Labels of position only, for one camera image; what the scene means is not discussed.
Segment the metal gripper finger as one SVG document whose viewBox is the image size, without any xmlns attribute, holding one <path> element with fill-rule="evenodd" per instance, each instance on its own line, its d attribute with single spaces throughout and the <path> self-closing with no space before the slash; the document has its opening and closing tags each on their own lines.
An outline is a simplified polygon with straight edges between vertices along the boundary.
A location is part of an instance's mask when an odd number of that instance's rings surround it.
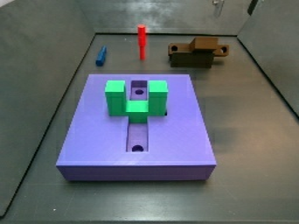
<svg viewBox="0 0 299 224">
<path fill-rule="evenodd" d="M 249 8 L 247 8 L 247 14 L 251 16 L 253 15 L 253 12 L 257 8 L 257 5 L 258 5 L 258 1 L 259 0 L 251 0 L 251 3 L 249 5 Z"/>
<path fill-rule="evenodd" d="M 223 6 L 225 6 L 225 2 L 226 2 L 226 0 L 213 0 L 213 5 L 215 7 L 214 16 L 217 18 L 221 16 L 222 9 L 223 9 Z"/>
</svg>

